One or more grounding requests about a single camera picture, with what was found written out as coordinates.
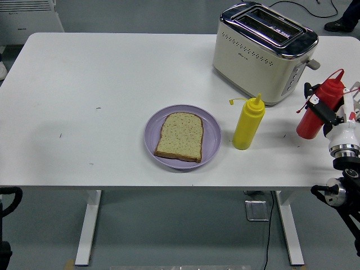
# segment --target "table leg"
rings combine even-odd
[[[302,250],[300,248],[298,233],[296,232],[291,200],[294,198],[293,191],[276,191],[283,231],[285,234],[290,264],[292,266],[304,265]]]
[[[80,236],[78,253],[75,260],[76,266],[89,265],[101,190],[84,190],[82,193],[87,202],[87,207],[84,217],[83,229]]]

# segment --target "toaster vent holes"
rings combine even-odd
[[[234,45],[236,45],[236,47],[238,47],[239,49],[243,50],[245,53],[248,53],[249,55],[252,55],[253,57],[255,57],[256,59],[259,59],[261,62],[264,62],[265,64],[272,66],[273,62],[269,61],[268,59],[264,58],[263,56],[260,56],[258,53],[255,53],[254,51],[252,51],[250,48],[247,48],[245,45],[241,44],[239,41],[236,41],[235,39],[233,39],[232,37],[230,37],[228,34],[226,34],[225,32],[222,33],[223,38],[225,38],[226,40],[228,40],[229,42],[233,43]]]

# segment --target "metal floor plate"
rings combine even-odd
[[[266,201],[245,201],[248,221],[269,221]]]
[[[112,266],[110,270],[251,270],[249,265]]]

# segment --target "yellow squeeze bottle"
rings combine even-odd
[[[250,147],[264,114],[265,104],[261,100],[261,94],[245,102],[232,139],[235,148],[245,150]]]

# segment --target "person's foot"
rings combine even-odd
[[[4,80],[7,75],[6,67],[3,62],[0,62],[0,80]]]
[[[325,24],[324,29],[329,32],[352,32],[354,28],[348,27],[344,24],[342,18],[337,21],[331,21]]]

